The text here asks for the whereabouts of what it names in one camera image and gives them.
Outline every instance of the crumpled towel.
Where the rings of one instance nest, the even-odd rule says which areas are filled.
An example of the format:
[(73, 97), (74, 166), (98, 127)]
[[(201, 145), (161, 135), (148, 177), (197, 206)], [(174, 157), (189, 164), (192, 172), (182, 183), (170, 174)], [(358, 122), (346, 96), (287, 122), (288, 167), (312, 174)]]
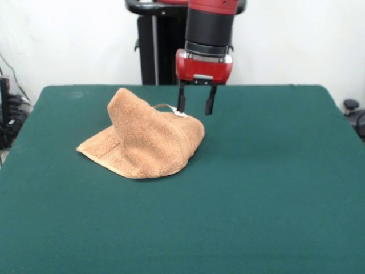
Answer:
[[(160, 107), (173, 112), (157, 110)], [(107, 109), (112, 125), (76, 150), (126, 178), (178, 173), (204, 138), (204, 126), (198, 119), (169, 105), (151, 107), (125, 88), (118, 90)]]

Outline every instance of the black object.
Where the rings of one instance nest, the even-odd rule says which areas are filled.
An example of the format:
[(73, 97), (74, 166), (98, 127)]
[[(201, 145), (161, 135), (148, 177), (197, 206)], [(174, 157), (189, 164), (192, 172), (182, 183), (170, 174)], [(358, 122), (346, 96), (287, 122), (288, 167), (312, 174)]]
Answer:
[[(223, 57), (229, 44), (234, 15), (207, 13), (190, 9), (186, 24), (186, 49), (207, 56)], [(209, 45), (197, 50), (200, 45)]]
[(205, 115), (211, 115), (213, 113), (213, 105), (214, 105), (214, 97), (217, 93), (217, 86), (215, 84), (212, 85), (212, 89), (210, 90), (210, 94), (205, 104)]
[(360, 104), (356, 100), (348, 99), (343, 102), (346, 108), (346, 118), (361, 137), (365, 138), (365, 110), (356, 110)]
[(185, 112), (185, 95), (184, 95), (185, 81), (179, 81), (179, 98), (177, 101), (177, 110)]
[[(140, 2), (125, 0), (127, 9), (138, 14), (138, 41), (136, 47), (140, 51), (140, 62), (143, 85), (176, 85), (178, 79), (175, 74), (175, 55), (177, 49), (185, 47), (187, 5), (174, 5), (154, 2)], [(237, 14), (246, 9), (246, 0), (240, 0)], [(221, 34), (218, 30), (214, 39), (220, 45), (230, 34)]]
[(1, 112), (0, 112), (0, 150), (11, 147), (13, 140), (18, 136), (29, 112), (22, 109), (22, 96), (9, 93), (9, 80), (0, 77)]
[(226, 46), (207, 46), (202, 44), (196, 44), (190, 41), (185, 42), (185, 48), (187, 51), (197, 55), (205, 55), (207, 57), (223, 57), (227, 53)]
[(0, 93), (1, 93), (1, 113), (2, 113), (2, 120), (1, 126), (3, 127), (4, 124), (8, 124), (9, 122), (9, 106), (8, 106), (8, 97), (9, 97), (9, 89), (10, 83), (9, 79), (5, 77), (0, 77)]

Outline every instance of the electrical cord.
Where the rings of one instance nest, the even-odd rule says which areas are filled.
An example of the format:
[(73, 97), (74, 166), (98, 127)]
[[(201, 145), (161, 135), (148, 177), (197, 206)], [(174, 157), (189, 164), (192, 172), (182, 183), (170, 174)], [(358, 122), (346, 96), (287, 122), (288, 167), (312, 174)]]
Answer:
[(25, 98), (27, 98), (27, 100), (30, 102), (30, 99), (28, 97), (28, 95), (26, 94), (26, 92), (24, 91), (24, 89), (21, 87), (21, 85), (18, 82), (18, 78), (17, 75), (15, 73), (14, 68), (8, 63), (8, 61), (4, 58), (4, 56), (2, 55), (1, 51), (0, 51), (0, 58), (3, 60), (3, 62), (8, 66), (8, 68), (11, 70), (11, 72), (13, 73), (13, 77), (14, 77), (14, 82), (17, 84), (17, 86), (19, 87), (21, 93), (25, 96)]

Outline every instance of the white tag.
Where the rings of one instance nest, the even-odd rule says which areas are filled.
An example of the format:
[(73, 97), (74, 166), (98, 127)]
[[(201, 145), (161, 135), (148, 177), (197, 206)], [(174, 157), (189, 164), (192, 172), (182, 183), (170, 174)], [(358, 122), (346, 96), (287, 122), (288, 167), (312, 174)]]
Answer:
[(171, 110), (173, 111), (173, 113), (176, 115), (176, 116), (180, 116), (180, 117), (188, 117), (187, 114), (185, 114), (184, 112), (179, 112), (177, 110), (176, 107), (173, 107), (173, 106), (169, 106), (169, 108), (171, 108)]
[(176, 116), (188, 117), (188, 115), (186, 113), (179, 112), (176, 107), (170, 106), (169, 104), (158, 104), (157, 106), (154, 106), (153, 108), (157, 109), (157, 108), (162, 108), (162, 107), (170, 108)]

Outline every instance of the green felt surface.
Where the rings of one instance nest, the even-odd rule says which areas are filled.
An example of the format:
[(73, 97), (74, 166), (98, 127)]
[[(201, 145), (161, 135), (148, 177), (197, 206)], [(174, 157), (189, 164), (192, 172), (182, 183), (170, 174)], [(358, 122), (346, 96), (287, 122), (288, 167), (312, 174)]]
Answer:
[[(365, 273), (365, 147), (319, 86), (226, 86), (179, 174), (75, 151), (117, 86), (47, 87), (0, 171), (0, 273)], [(175, 87), (130, 86), (150, 104)]]

